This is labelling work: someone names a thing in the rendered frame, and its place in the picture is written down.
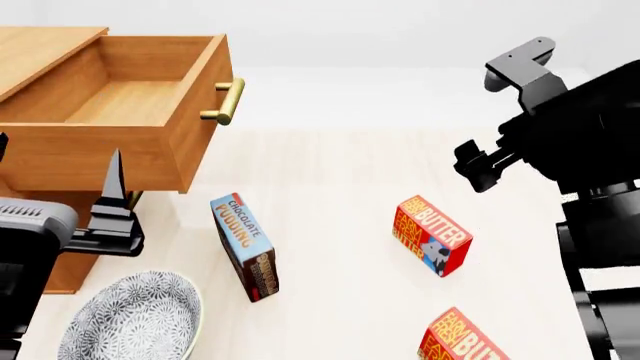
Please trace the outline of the wooden cabinet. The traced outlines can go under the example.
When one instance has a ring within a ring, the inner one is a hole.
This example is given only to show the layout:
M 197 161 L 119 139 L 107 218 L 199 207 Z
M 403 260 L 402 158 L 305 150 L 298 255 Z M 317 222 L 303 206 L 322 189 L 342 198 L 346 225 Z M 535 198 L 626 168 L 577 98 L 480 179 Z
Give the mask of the wooden cabinet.
M 63 98 L 62 93 L 70 89 L 63 81 L 70 76 L 56 75 L 43 89 L 29 90 L 28 86 L 107 34 L 108 29 L 99 27 L 0 26 L 0 127 L 9 123 L 64 122 L 79 102 Z M 20 189 L 6 165 L 0 162 L 0 197 L 64 203 L 78 213 L 79 227 L 89 224 L 98 192 L 45 191 L 42 185 Z

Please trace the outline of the open wooden drawer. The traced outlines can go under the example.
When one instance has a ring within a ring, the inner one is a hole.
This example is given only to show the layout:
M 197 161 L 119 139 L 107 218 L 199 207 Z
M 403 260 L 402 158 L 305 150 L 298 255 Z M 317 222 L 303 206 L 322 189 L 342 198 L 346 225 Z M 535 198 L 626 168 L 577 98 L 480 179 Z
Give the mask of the open wooden drawer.
M 131 191 L 188 191 L 232 80 L 225 35 L 101 36 L 0 95 L 0 176 L 16 191 L 98 191 L 114 153 Z

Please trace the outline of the grey patterned bowl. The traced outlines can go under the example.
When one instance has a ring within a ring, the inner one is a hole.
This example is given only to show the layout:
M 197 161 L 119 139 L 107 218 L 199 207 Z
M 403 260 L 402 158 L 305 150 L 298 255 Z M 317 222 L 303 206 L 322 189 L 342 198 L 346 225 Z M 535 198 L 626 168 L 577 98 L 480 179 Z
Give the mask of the grey patterned bowl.
M 202 327 L 199 290 L 175 272 L 138 272 L 76 312 L 57 360 L 190 360 Z

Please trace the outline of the chocolate pudding box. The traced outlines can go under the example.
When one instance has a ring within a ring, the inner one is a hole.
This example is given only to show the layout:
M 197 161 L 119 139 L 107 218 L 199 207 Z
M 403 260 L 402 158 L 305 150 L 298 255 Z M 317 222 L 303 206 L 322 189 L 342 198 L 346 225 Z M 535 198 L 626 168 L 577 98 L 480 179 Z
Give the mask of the chocolate pudding box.
M 210 202 L 220 241 L 251 302 L 279 291 L 276 251 L 242 197 Z

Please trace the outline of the red butter box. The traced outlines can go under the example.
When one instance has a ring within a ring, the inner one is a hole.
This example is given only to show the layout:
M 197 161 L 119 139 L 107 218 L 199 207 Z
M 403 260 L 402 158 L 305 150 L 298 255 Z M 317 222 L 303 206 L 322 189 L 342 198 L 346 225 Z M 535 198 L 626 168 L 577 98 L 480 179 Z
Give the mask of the red butter box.
M 430 323 L 417 355 L 419 360 L 511 360 L 456 307 Z
M 393 236 L 440 278 L 458 269 L 473 236 L 420 195 L 396 208 Z

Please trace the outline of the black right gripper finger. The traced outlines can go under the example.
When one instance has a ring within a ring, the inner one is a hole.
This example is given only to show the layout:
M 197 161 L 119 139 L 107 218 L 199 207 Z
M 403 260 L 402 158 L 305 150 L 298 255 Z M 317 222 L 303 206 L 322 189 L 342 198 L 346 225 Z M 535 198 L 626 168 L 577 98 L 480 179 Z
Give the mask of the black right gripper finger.
M 476 193 L 483 193 L 497 185 L 503 171 L 522 159 L 510 149 L 500 148 L 487 154 L 474 140 L 468 140 L 454 149 L 454 170 L 466 178 Z

